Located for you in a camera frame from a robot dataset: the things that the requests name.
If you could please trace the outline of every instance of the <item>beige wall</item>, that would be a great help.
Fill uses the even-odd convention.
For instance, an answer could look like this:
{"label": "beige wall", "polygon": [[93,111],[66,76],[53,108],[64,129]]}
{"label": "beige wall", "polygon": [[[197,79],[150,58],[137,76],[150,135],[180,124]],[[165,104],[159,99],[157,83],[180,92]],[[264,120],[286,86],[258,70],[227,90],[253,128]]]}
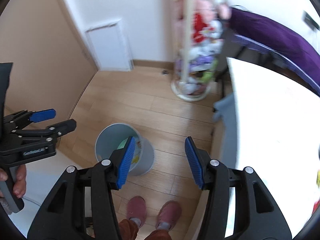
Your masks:
{"label": "beige wall", "polygon": [[57,117],[49,123],[69,117],[97,71],[60,5],[58,0],[10,0],[0,17],[0,62],[14,62],[6,107],[54,108]]}

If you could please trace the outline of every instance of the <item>gray trash can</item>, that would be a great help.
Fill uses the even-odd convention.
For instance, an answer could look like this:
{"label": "gray trash can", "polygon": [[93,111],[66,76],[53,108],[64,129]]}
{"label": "gray trash can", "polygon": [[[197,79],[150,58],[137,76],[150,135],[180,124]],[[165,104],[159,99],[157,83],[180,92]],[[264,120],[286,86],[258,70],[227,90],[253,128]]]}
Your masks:
{"label": "gray trash can", "polygon": [[95,155],[98,162],[110,158],[112,152],[129,136],[133,136],[136,147],[129,175],[140,176],[151,170],[155,161],[151,143],[141,137],[135,128],[125,123],[114,123],[105,128],[98,136],[95,144]]}

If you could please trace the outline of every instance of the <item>purple blanket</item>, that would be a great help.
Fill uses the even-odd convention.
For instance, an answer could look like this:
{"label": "purple blanket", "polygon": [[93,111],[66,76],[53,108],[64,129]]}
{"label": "purple blanket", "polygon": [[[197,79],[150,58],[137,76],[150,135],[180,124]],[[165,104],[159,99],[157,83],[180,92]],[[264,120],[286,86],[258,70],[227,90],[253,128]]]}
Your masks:
{"label": "purple blanket", "polygon": [[267,17],[235,8],[232,8],[230,28],[287,57],[320,85],[320,55],[293,30]]}

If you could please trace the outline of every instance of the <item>white table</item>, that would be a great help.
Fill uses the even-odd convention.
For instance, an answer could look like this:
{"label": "white table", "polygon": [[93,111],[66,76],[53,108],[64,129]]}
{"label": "white table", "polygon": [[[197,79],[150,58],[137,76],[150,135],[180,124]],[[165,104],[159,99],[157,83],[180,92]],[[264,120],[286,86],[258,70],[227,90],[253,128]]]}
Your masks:
{"label": "white table", "polygon": [[[320,197],[320,98],[255,64],[228,58],[228,66],[236,102],[236,169],[254,168],[294,237]],[[230,203],[226,236],[233,233],[234,194]]]}

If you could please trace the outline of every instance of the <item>blue gripper pad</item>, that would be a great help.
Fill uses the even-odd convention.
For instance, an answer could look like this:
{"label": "blue gripper pad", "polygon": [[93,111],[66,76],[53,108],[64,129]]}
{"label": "blue gripper pad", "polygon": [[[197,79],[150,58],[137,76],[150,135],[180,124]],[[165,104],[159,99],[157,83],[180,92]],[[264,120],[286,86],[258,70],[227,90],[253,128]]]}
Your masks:
{"label": "blue gripper pad", "polygon": [[189,138],[186,138],[186,141],[184,143],[184,150],[188,158],[193,179],[195,180],[195,183],[199,186],[199,188],[202,189],[204,185],[204,180],[202,176],[202,167],[196,155],[197,149],[194,149]]}
{"label": "blue gripper pad", "polygon": [[56,111],[54,109],[43,110],[35,112],[30,116],[31,122],[42,122],[56,117]]}
{"label": "blue gripper pad", "polygon": [[121,189],[122,185],[124,185],[127,180],[127,176],[129,173],[135,148],[136,148],[136,141],[132,137],[128,147],[125,149],[124,156],[118,168],[118,180],[116,184],[119,189]]}

